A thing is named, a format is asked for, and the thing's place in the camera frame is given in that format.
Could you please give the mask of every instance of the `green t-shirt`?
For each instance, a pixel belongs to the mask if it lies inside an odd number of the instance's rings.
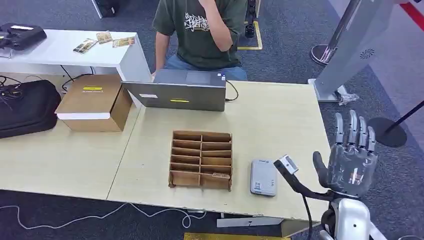
[[[215,0],[228,27],[233,45],[222,52],[209,31],[205,9],[198,0],[160,0],[153,27],[161,34],[178,37],[177,55],[200,69],[222,69],[240,66],[237,41],[245,31],[247,0]]]

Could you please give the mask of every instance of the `red stripe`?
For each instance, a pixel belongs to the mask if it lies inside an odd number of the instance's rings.
[[[400,4],[405,12],[411,19],[424,31],[424,16],[421,12],[410,2]]]

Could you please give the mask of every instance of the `brown cardboard box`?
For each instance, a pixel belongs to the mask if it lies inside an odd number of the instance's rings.
[[[75,80],[56,114],[73,131],[121,132],[132,103],[119,75],[86,75]]]

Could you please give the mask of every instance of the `blue jeans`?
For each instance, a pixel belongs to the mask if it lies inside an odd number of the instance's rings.
[[[183,60],[181,60],[177,55],[170,57],[165,63],[165,69],[175,69],[175,70],[189,70],[189,71],[205,71],[204,69],[199,69]],[[248,76],[243,68],[239,66],[228,67],[216,70],[210,70],[213,72],[221,72],[225,74],[226,79],[228,80],[239,80],[247,81]]]

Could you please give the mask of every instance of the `cardboard organizer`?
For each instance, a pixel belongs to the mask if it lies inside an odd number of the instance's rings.
[[[231,191],[233,140],[230,133],[173,131],[169,187],[192,186]]]

